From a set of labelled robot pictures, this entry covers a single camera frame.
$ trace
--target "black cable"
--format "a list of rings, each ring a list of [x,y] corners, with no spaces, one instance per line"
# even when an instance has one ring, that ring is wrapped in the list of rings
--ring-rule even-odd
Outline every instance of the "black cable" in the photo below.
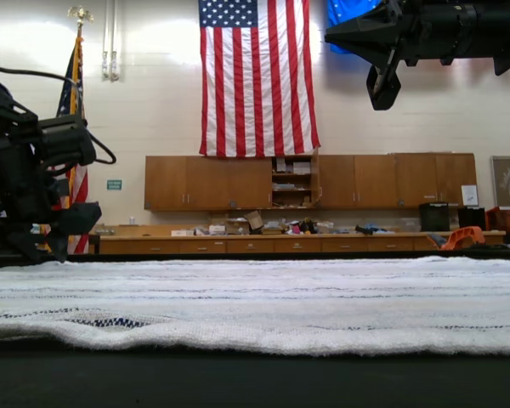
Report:
[[[66,77],[66,76],[60,76],[56,74],[50,74],[48,72],[40,72],[40,71],[29,71],[29,70],[11,70],[9,68],[3,68],[0,66],[0,72],[4,74],[12,74],[12,75],[30,75],[33,77],[44,77],[44,78],[51,78],[51,79],[58,79],[59,81],[63,82],[69,82],[71,85],[76,89],[76,96],[77,96],[77,111],[81,109],[82,106],[82,99],[81,99],[81,93],[79,92],[79,87],[77,86],[76,82],[72,79]],[[113,154],[113,152],[103,144],[100,140],[98,140],[96,137],[94,137],[91,134],[91,140],[97,144],[103,151],[106,152],[106,154],[110,157],[111,161],[106,161],[102,159],[95,159],[94,161],[97,163],[102,164],[115,164],[117,163],[117,158]]]

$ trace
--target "gold flagpole finial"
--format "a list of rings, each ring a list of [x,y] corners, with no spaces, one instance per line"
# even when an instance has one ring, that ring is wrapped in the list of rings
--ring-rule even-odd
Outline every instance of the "gold flagpole finial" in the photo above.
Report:
[[[83,6],[72,7],[68,11],[68,17],[77,17],[77,26],[79,28],[83,27],[85,21],[89,23],[94,22],[94,17],[90,11],[83,8]]]

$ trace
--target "shelf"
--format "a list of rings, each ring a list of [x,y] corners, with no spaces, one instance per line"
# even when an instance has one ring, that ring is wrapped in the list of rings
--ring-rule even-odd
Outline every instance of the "shelf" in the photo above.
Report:
[[[311,189],[280,189],[280,190],[272,190],[275,193],[298,193],[299,191],[304,191],[309,193]]]
[[[283,177],[283,178],[298,178],[298,177],[310,177],[312,174],[295,174],[295,173],[272,173],[272,177]]]

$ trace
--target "framed picture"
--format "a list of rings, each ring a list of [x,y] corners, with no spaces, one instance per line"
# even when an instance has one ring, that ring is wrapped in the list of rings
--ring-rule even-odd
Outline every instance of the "framed picture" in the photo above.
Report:
[[[492,156],[493,192],[498,207],[510,207],[510,156]]]

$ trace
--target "blue canton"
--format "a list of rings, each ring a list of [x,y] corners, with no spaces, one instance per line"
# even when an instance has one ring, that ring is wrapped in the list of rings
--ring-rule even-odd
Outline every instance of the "blue canton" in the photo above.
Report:
[[[201,27],[258,26],[257,0],[199,0]]]

